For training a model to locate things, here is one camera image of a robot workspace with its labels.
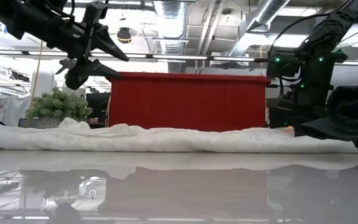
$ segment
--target crumpled white fabric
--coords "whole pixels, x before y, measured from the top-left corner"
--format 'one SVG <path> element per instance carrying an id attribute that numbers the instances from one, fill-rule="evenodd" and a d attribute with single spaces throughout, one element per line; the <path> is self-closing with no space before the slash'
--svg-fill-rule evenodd
<path id="1" fill-rule="evenodd" d="M 351 142 L 294 137 L 283 131 L 250 128 L 223 133 L 118 124 L 90 129 L 66 118 L 55 129 L 0 125 L 0 149 L 114 152 L 358 153 Z"/>

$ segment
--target plant pot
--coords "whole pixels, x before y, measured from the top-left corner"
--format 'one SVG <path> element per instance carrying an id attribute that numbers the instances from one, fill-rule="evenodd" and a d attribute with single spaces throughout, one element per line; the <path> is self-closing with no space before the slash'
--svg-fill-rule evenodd
<path id="1" fill-rule="evenodd" d="M 21 118 L 19 120 L 19 127 L 37 129 L 57 128 L 62 121 L 62 119 L 55 118 L 31 118 L 27 124 L 27 118 Z"/>
<path id="2" fill-rule="evenodd" d="M 39 120 L 40 129 L 57 128 L 63 119 L 41 117 Z"/>

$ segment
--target green plant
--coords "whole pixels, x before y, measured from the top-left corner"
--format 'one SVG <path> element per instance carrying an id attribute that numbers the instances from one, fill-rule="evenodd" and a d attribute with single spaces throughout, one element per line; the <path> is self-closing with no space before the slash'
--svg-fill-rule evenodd
<path id="1" fill-rule="evenodd" d="M 41 97 L 33 99 L 31 109 L 25 112 L 27 118 L 53 118 L 63 120 L 73 118 L 77 121 L 84 120 L 92 113 L 87 108 L 88 102 L 75 95 L 68 95 L 58 88 L 53 93 L 43 93 Z"/>

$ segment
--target ceiling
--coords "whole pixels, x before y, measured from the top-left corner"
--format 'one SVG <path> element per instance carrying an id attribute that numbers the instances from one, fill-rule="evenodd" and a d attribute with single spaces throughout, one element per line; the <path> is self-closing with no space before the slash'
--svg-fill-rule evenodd
<path id="1" fill-rule="evenodd" d="M 214 15 L 212 20 L 218 16 L 218 25 L 214 31 L 213 39 L 208 47 L 207 54 L 213 52 L 227 52 L 231 50 L 236 44 L 239 38 L 238 27 L 241 24 L 242 18 L 257 9 L 259 0 L 222 0 L 224 3 L 224 11 L 230 12 L 229 14 Z M 186 13 L 186 25 L 185 25 L 185 54 L 195 54 L 200 41 L 201 33 L 204 26 L 205 15 L 208 14 L 207 10 L 211 0 L 197 0 L 187 4 Z M 324 12 L 328 9 L 332 9 L 340 6 L 344 1 L 323 1 L 323 0 L 293 0 L 286 8 L 284 8 L 278 15 L 278 17 L 272 22 L 272 27 L 276 30 L 284 28 L 286 23 L 299 18 L 300 16 L 308 16 L 317 12 Z M 70 12 L 70 8 L 66 7 L 65 12 Z M 76 8 L 74 15 L 76 21 L 79 21 L 83 17 L 85 12 L 84 8 Z M 314 27 L 317 21 L 311 22 L 310 28 L 306 31 L 311 33 L 311 29 Z M 153 11 L 140 11 L 140 10 L 126 10 L 126 9 L 110 9 L 105 19 L 101 20 L 101 23 L 109 26 L 109 33 L 115 43 L 125 53 L 139 53 L 139 54 L 160 54 L 160 36 L 158 34 L 158 17 Z M 129 44 L 121 44 L 117 40 L 116 34 L 120 27 L 129 27 L 131 29 L 132 42 Z M 280 43 L 295 44 L 301 43 L 307 35 L 291 34 L 280 39 Z M 348 47 L 354 44 L 358 46 L 358 28 L 353 30 L 353 33 L 349 34 L 347 42 L 344 42 L 341 47 Z M 261 48 L 248 49 L 247 54 L 259 56 L 265 55 L 266 49 L 274 39 L 274 33 L 270 36 L 263 36 L 264 44 Z M 21 40 L 17 40 L 5 31 L 5 27 L 0 23 L 0 50 L 25 50 L 25 51 L 39 51 L 40 40 L 30 34 L 25 34 Z M 44 43 L 43 50 L 48 49 Z M 42 63 L 47 63 L 49 67 L 57 71 L 60 68 L 58 60 L 42 60 Z M 133 71 L 133 72 L 166 72 L 167 63 L 160 62 L 103 62 L 109 66 L 112 66 L 118 71 Z M 0 56 L 0 83 L 17 83 L 18 81 L 10 78 L 10 73 L 7 69 L 21 72 L 24 75 L 28 75 L 31 78 L 32 72 L 37 66 L 37 61 L 32 58 L 15 58 L 12 56 Z M 64 81 L 64 75 L 57 76 L 58 84 L 62 85 Z M 108 85 L 103 78 L 95 78 L 87 82 L 87 85 Z M 23 88 L 9 88 L 6 90 L 16 92 L 17 95 L 21 95 Z"/>

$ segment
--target ceiling pipe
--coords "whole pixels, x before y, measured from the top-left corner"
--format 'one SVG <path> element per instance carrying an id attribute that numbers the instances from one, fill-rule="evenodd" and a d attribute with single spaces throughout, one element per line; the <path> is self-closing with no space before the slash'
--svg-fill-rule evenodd
<path id="1" fill-rule="evenodd" d="M 214 14 L 215 3 L 216 3 L 215 0 L 211 0 L 211 2 L 209 3 L 208 16 L 205 19 L 203 30 L 201 31 L 201 37 L 200 40 L 198 41 L 197 52 L 195 53 L 196 55 L 201 54 L 201 49 L 203 48 L 205 36 L 208 31 L 209 24 L 211 23 L 212 15 Z M 198 61 L 195 62 L 195 69 L 197 70 L 197 68 L 198 68 Z"/>
<path id="2" fill-rule="evenodd" d="M 223 12 L 224 5 L 225 5 L 226 1 L 227 0 L 220 0 L 220 2 L 219 2 L 219 6 L 218 6 L 218 9 L 216 10 L 214 21 L 213 21 L 212 26 L 209 30 L 208 38 L 206 39 L 205 46 L 202 51 L 202 55 L 206 55 L 206 53 L 209 49 L 209 45 L 211 44 L 212 38 L 214 37 L 215 30 L 216 30 L 216 27 L 218 26 L 218 22 L 221 18 L 221 14 Z M 200 69 L 196 68 L 195 73 L 202 73 L 204 68 L 205 68 L 205 61 L 203 61 L 203 65 L 201 66 Z"/>
<path id="3" fill-rule="evenodd" d="M 243 18 L 240 26 L 245 27 L 245 32 L 226 56 L 243 56 L 246 50 L 253 44 L 250 41 L 252 34 L 249 34 L 249 32 L 254 29 L 259 29 L 259 32 L 268 32 L 270 30 L 270 23 L 290 1 L 291 0 L 261 0 L 258 8 Z"/>
<path id="4" fill-rule="evenodd" d="M 158 16 L 158 35 L 163 54 L 181 55 L 185 53 L 185 37 L 187 3 L 178 1 L 154 1 L 154 8 Z M 179 73 L 181 63 L 168 63 L 168 72 Z"/>
<path id="5" fill-rule="evenodd" d="M 88 2 L 76 2 L 75 7 L 85 8 L 88 4 Z M 152 1 L 110 1 L 108 6 L 109 9 L 155 11 Z M 67 2 L 65 7 L 71 7 L 71 2 Z"/>

